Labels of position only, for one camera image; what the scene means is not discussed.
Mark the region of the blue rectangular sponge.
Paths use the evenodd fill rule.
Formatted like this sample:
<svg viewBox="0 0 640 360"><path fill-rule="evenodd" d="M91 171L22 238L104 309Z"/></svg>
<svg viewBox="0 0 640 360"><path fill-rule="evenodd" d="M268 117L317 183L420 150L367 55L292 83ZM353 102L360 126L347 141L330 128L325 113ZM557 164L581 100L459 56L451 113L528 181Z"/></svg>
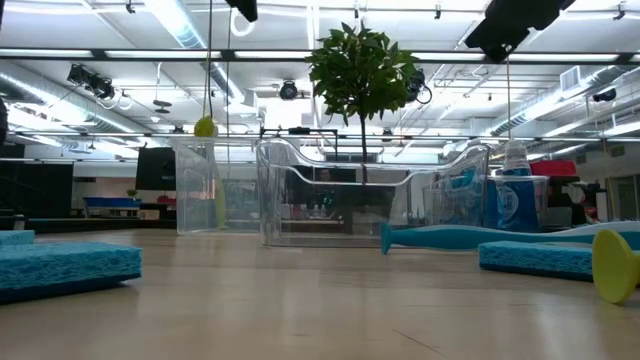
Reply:
<svg viewBox="0 0 640 360"><path fill-rule="evenodd" d="M33 244L33 230L0 230L0 246Z"/></svg>
<svg viewBox="0 0 640 360"><path fill-rule="evenodd" d="M99 242L0 247L0 305L112 288L142 275L142 250Z"/></svg>
<svg viewBox="0 0 640 360"><path fill-rule="evenodd" d="M592 282L589 248L499 241L478 246L484 270Z"/></svg>

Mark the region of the blue bench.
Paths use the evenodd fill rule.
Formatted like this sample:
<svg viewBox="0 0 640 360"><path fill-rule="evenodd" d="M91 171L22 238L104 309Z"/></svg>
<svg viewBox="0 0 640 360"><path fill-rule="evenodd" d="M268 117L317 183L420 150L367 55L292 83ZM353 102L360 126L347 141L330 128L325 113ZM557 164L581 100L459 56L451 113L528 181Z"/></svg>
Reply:
<svg viewBox="0 0 640 360"><path fill-rule="evenodd" d="M130 197L84 197L83 201L89 208L138 208L141 204L140 199Z"/></svg>

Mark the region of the black aluminium table frame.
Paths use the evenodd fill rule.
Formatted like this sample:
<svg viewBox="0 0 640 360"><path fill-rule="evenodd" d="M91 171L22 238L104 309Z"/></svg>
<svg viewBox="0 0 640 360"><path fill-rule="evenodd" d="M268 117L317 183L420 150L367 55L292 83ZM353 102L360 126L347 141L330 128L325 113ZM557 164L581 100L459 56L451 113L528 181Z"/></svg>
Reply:
<svg viewBox="0 0 640 360"><path fill-rule="evenodd" d="M0 216L0 230L33 230L36 234L96 232L128 229L173 229L175 220L137 218L33 218Z"/></svg>

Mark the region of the narrow clear plastic bin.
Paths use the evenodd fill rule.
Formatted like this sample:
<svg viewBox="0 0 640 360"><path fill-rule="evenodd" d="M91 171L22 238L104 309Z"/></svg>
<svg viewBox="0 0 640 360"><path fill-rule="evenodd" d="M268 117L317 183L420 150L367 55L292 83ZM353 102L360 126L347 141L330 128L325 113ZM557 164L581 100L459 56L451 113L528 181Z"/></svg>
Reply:
<svg viewBox="0 0 640 360"><path fill-rule="evenodd" d="M492 176L495 183L501 178L501 176ZM548 178L545 176L531 176L535 184L535 202L536 211L538 216L538 227L533 231L511 231L511 232L538 232L545 224L545 216L547 211L547 193L548 193Z"/></svg>

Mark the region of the clear bin with curved rim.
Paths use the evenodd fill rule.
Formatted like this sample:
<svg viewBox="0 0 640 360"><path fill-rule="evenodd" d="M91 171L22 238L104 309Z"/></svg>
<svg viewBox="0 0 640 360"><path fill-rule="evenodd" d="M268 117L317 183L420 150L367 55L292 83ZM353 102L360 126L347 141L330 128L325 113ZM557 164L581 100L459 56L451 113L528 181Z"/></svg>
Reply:
<svg viewBox="0 0 640 360"><path fill-rule="evenodd" d="M368 194L349 235L336 206L331 212L318 207L316 188L332 185L337 201L362 183L361 163L315 161L286 140L263 141L257 148L262 241L282 247L376 247L383 223L393 230L450 225L442 222L444 183L467 167L483 178L482 225L489 157L488 146L474 145L443 165L367 163ZM330 182L318 181L321 169L330 170Z"/></svg>

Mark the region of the tall clear plastic bin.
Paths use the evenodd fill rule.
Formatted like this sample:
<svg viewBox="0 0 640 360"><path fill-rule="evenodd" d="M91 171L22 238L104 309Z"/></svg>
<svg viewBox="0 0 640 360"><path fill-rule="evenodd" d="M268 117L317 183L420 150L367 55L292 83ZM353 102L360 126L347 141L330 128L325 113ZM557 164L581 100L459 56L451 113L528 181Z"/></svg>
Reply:
<svg viewBox="0 0 640 360"><path fill-rule="evenodd" d="M250 139L171 140L179 234L259 231L255 145Z"/></svg>

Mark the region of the black partition panel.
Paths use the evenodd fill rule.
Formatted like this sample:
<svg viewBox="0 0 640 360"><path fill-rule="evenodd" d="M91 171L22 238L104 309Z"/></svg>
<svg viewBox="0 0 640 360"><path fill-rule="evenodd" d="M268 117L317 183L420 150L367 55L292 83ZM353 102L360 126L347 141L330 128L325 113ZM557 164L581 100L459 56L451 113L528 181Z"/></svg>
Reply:
<svg viewBox="0 0 640 360"><path fill-rule="evenodd" d="M71 213L73 165L41 161L4 161L24 147L0 147L0 208L29 218L65 218Z"/></svg>

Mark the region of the person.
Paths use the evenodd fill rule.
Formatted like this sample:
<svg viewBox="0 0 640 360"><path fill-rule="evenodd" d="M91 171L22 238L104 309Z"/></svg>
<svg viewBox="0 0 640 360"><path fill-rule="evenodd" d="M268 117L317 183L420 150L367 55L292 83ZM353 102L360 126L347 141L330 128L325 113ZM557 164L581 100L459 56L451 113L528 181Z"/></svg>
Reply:
<svg viewBox="0 0 640 360"><path fill-rule="evenodd" d="M330 182L332 180L329 169L321 169L319 171L319 182ZM319 208L324 207L328 212L335 209L336 193L332 185L319 185L316 188L315 201Z"/></svg>

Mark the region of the black spotlight cluster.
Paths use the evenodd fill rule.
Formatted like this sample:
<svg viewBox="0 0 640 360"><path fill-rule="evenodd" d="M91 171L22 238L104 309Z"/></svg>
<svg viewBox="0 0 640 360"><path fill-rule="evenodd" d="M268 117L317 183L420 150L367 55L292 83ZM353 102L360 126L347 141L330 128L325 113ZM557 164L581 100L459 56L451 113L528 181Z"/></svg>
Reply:
<svg viewBox="0 0 640 360"><path fill-rule="evenodd" d="M80 64L72 64L67 75L67 81L76 87L82 87L101 100L111 100L115 96L112 80L91 72Z"/></svg>

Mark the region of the long black horizontal beam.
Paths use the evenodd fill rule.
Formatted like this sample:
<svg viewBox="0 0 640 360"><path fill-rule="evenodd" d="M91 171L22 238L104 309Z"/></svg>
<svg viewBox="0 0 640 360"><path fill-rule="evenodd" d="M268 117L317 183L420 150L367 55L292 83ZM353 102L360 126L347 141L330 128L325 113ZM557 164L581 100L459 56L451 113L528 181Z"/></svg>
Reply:
<svg viewBox="0 0 640 360"><path fill-rule="evenodd" d="M204 49L62 49L0 47L0 59L105 61L105 62L196 62L211 58L222 62L303 62L309 50L204 50ZM520 52L507 57L516 65L634 65L640 66L640 52L577 53Z"/></svg>

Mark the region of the yellow-green dish brush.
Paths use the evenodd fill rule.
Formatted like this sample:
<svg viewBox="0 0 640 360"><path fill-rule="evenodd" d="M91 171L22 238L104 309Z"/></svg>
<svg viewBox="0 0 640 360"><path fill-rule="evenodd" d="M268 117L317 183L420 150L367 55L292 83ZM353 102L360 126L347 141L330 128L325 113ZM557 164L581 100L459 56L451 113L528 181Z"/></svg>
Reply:
<svg viewBox="0 0 640 360"><path fill-rule="evenodd" d="M602 300L623 304L640 284L640 253L618 232L601 230L592 244L592 276Z"/></svg>
<svg viewBox="0 0 640 360"><path fill-rule="evenodd" d="M217 130L213 117L211 115L201 117L195 124L194 134L197 137L215 137ZM215 150L212 150L211 161L214 175L216 229L222 231L228 229L228 226L226 225L226 200L224 183L220 177L220 172L215 158Z"/></svg>

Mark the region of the blue dish brush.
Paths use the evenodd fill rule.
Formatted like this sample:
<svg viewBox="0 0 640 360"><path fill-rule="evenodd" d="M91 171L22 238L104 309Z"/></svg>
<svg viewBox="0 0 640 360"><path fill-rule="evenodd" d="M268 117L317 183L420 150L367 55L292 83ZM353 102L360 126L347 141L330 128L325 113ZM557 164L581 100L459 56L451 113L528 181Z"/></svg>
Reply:
<svg viewBox="0 0 640 360"><path fill-rule="evenodd" d="M640 221L605 222L550 233L512 232L468 225L435 225L393 230L387 223L383 223L380 249L383 254L387 254L392 245L452 251L474 250L480 244L498 241L591 244L600 230L615 230L633 250L640 250Z"/></svg>

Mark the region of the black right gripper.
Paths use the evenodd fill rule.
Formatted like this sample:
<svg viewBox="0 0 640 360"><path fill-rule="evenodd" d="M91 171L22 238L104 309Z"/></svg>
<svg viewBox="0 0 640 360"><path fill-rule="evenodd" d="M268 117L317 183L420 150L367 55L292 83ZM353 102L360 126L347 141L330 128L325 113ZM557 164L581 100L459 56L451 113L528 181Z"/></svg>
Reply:
<svg viewBox="0 0 640 360"><path fill-rule="evenodd" d="M530 34L542 31L575 0L492 0L484 19L464 40L492 63L503 62Z"/></svg>

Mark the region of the black speaker box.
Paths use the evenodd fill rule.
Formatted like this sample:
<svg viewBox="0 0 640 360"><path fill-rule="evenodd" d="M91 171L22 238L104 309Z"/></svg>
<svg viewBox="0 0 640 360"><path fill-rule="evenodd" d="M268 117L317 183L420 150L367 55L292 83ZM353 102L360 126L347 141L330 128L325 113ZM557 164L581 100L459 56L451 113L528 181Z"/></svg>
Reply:
<svg viewBox="0 0 640 360"><path fill-rule="evenodd" d="M175 152L170 147L141 148L136 170L136 190L174 191Z"/></svg>

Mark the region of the green plant in black pot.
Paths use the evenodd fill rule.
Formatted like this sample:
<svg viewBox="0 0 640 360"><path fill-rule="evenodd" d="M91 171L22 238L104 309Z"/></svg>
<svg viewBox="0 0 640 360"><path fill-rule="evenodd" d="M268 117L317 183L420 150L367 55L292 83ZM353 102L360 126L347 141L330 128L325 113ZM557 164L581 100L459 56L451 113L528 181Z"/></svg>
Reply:
<svg viewBox="0 0 640 360"><path fill-rule="evenodd" d="M305 58L313 95L320 98L324 114L338 116L344 125L356 119L360 126L362 183L341 194L336 212L347 234L354 233L354 214L368 194L366 122L398 111L408 102L415 57L402 50L384 32L343 23L319 40L320 47Z"/></svg>

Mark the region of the red box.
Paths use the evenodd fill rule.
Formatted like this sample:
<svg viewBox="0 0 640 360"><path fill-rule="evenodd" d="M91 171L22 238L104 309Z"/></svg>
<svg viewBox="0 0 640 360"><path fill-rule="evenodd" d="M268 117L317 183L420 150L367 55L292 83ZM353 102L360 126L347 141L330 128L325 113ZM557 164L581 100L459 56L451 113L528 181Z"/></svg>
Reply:
<svg viewBox="0 0 640 360"><path fill-rule="evenodd" d="M542 160L530 163L531 172L537 176L572 177L576 175L575 164L570 160Z"/></svg>

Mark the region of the silver ventilation duct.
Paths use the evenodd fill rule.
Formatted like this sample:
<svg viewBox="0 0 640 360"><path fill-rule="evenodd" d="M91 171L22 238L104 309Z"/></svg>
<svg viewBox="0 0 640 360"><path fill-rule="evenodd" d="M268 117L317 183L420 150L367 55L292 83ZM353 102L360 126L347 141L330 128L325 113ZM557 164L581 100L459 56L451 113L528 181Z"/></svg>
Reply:
<svg viewBox="0 0 640 360"><path fill-rule="evenodd" d="M0 84L10 85L19 91L32 95L53 109L66 105L84 115L95 118L114 126L126 133L151 133L148 127L140 125L112 110L107 110L95 100L86 98L74 90L66 89L50 80L37 76L21 67L0 69Z"/></svg>
<svg viewBox="0 0 640 360"><path fill-rule="evenodd" d="M181 49L205 52L204 59L198 63L204 71L201 113L214 113L213 91L217 89L222 93L222 108L225 112L243 117L257 116L257 96L241 89L229 77L229 70L220 64L220 55L216 58L213 54L214 14L221 10L221 0L201 0L206 3L206 33L196 24L189 1L191 0L144 0L144 4Z"/></svg>
<svg viewBox="0 0 640 360"><path fill-rule="evenodd" d="M558 84L497 117L483 132L483 136L501 135L550 114L567 105L573 98L593 95L597 90L607 89L638 71L640 66L634 65L576 65L559 75Z"/></svg>

